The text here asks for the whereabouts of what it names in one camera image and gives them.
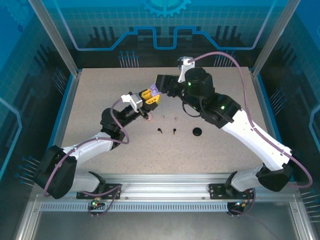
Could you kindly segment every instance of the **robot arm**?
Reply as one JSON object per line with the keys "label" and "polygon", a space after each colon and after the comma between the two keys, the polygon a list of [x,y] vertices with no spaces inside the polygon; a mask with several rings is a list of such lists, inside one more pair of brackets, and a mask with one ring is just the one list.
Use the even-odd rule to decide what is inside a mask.
{"label": "robot arm", "polygon": [[[64,148],[56,145],[50,147],[34,174],[34,182],[45,189],[47,182],[50,181],[47,192],[55,199],[62,198],[68,192],[102,193],[105,188],[104,180],[94,172],[82,173],[79,166],[98,154],[116,148],[121,143],[127,144],[129,139],[127,142],[122,141],[125,133],[118,123],[125,127],[139,116],[149,119],[149,112],[160,103],[161,93],[155,86],[151,86],[150,89],[140,93],[130,92],[123,95],[121,100],[130,105],[122,111],[113,109],[113,116],[110,108],[105,109],[100,122],[102,129],[95,136]],[[54,169],[63,158],[65,158],[63,163],[50,180]]]}
{"label": "robot arm", "polygon": [[[179,77],[158,75],[156,86],[169,97],[179,97],[184,104],[199,112],[206,122],[236,137],[261,159],[261,166],[231,174],[225,184],[230,195],[259,186],[278,192],[288,183],[293,171],[290,159],[252,129],[247,113],[237,102],[215,92],[212,76],[203,68],[190,66],[183,69],[182,66]],[[273,139],[256,124],[254,126],[269,141],[291,155],[289,147]]]}

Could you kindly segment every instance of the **speckled tabletop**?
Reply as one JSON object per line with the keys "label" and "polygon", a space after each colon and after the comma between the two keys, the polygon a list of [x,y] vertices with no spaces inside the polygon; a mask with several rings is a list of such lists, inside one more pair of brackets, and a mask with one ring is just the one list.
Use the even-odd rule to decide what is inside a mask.
{"label": "speckled tabletop", "polygon": [[[244,106],[239,72],[235,67],[206,67],[215,91],[232,97]],[[253,120],[266,129],[256,92],[247,67],[242,67],[247,83],[249,109]],[[85,68],[63,139],[63,147],[89,139],[101,130],[101,113],[128,92],[140,92],[155,82],[158,74],[179,74],[177,67]],[[126,127],[130,144],[120,145],[84,163],[80,168],[100,174],[191,174],[230,173],[261,164],[258,157],[239,140],[201,118],[187,116],[179,98],[163,95],[153,119],[138,118]],[[116,109],[122,110],[120,103]],[[196,112],[189,106],[190,114]],[[194,136],[195,127],[202,129]]]}

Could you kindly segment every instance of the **black washer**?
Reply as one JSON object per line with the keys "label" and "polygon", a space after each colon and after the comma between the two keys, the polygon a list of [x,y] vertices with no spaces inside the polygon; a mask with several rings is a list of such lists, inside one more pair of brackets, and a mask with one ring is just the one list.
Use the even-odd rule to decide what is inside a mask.
{"label": "black washer", "polygon": [[202,130],[200,127],[195,127],[192,131],[193,135],[200,136],[202,134]]}

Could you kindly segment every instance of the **perforated metal strip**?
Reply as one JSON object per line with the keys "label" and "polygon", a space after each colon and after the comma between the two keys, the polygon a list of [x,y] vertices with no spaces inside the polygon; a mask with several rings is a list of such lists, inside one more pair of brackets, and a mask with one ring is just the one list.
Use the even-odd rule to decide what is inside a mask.
{"label": "perforated metal strip", "polygon": [[[109,206],[101,207],[97,212]],[[42,202],[42,212],[87,212],[88,202]],[[110,212],[227,212],[226,202],[115,202]]]}

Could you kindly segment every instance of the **blue wall panel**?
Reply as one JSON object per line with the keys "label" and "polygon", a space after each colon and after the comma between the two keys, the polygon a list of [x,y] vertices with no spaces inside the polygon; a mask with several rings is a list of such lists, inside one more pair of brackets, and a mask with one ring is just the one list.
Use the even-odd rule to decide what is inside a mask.
{"label": "blue wall panel", "polygon": [[[319,187],[320,3],[301,0],[261,71],[283,142]],[[299,180],[305,175],[297,171]]]}
{"label": "blue wall panel", "polygon": [[33,184],[26,159],[46,151],[69,76],[28,1],[0,0],[1,239],[15,238]]}
{"label": "blue wall panel", "polygon": [[[134,51],[140,67],[175,66],[180,56],[237,51],[252,66],[286,0],[46,0],[79,68],[130,67],[120,52]],[[212,59],[199,64],[212,65]]]}

